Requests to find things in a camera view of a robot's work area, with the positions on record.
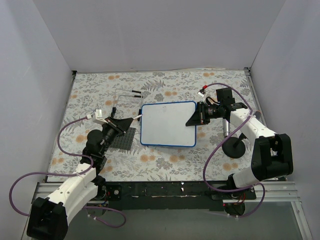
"floor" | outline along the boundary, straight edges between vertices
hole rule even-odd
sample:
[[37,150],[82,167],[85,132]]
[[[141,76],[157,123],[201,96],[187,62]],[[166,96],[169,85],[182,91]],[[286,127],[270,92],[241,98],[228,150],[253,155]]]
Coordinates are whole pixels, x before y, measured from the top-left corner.
[[[102,109],[106,118],[118,97],[114,90],[126,89],[142,91],[144,103],[200,101],[197,94],[202,86],[209,83],[224,83],[236,88],[256,109],[253,95],[243,70],[212,71],[163,71],[129,73],[86,73],[77,74],[66,107],[63,125],[84,117],[94,109]],[[209,89],[215,97],[216,87]],[[240,98],[233,95],[236,101]],[[115,118],[136,116],[140,107],[139,98],[119,99]],[[134,121],[136,128],[130,151],[110,148],[107,163],[100,175],[107,181],[201,181],[205,161],[210,153],[223,140],[222,120],[211,120],[205,126],[197,127],[197,144],[193,148],[147,147],[140,144],[140,122]],[[81,153],[86,144],[87,134],[100,125],[90,120],[76,123],[66,129],[61,136],[61,146],[67,152]],[[250,165],[252,146],[244,140],[246,153],[239,159],[224,155],[220,149],[207,168],[208,180],[226,180],[231,173]],[[57,146],[53,151],[49,166],[50,172],[72,173],[80,161],[79,157],[63,154]],[[48,182],[63,182],[65,177],[49,176]]]

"black round base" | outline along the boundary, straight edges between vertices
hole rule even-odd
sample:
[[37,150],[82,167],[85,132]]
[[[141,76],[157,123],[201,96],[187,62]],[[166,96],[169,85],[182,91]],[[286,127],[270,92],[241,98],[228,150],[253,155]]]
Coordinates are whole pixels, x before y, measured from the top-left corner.
[[232,159],[241,158],[246,152],[246,146],[243,141],[240,141],[239,144],[234,147],[234,144],[238,140],[239,138],[232,136],[222,145],[224,154]]

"blue frame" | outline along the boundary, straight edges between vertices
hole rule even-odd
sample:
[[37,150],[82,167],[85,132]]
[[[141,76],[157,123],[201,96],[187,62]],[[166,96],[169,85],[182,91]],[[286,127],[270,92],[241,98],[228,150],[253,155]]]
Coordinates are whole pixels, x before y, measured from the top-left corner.
[[[194,103],[195,108],[197,108],[197,103],[195,101],[173,101],[173,102],[160,102],[160,103],[146,103],[143,104],[141,107],[141,114],[143,114],[143,109],[145,105],[160,105],[160,104],[180,104],[180,103]],[[194,134],[194,145],[193,146],[182,146],[182,145],[164,145],[164,144],[145,144],[141,142],[141,136],[142,136],[142,121],[143,116],[141,117],[141,124],[140,124],[140,143],[143,146],[161,146],[161,147],[180,147],[180,148],[193,148],[197,144],[197,126],[194,126],[195,134]]]

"gray wall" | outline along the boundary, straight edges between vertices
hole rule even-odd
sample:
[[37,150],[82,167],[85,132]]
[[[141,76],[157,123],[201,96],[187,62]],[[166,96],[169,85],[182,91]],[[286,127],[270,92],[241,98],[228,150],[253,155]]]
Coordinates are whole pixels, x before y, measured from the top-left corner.
[[291,179],[314,239],[320,239],[320,2],[287,0],[252,66],[266,122],[291,137]]
[[[32,0],[0,0],[0,23],[0,233],[17,240],[27,218],[11,209],[9,188],[48,169],[72,73]],[[20,210],[29,212],[39,179],[17,185]]]
[[72,70],[250,67],[285,0],[33,0]]

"metal cylinder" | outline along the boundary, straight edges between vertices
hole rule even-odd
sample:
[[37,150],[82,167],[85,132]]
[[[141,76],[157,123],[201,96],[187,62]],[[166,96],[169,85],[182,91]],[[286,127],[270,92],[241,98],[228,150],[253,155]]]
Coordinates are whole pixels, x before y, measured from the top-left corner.
[[226,119],[222,119],[222,125],[223,125],[223,136],[226,138],[230,134],[230,122],[228,122]]

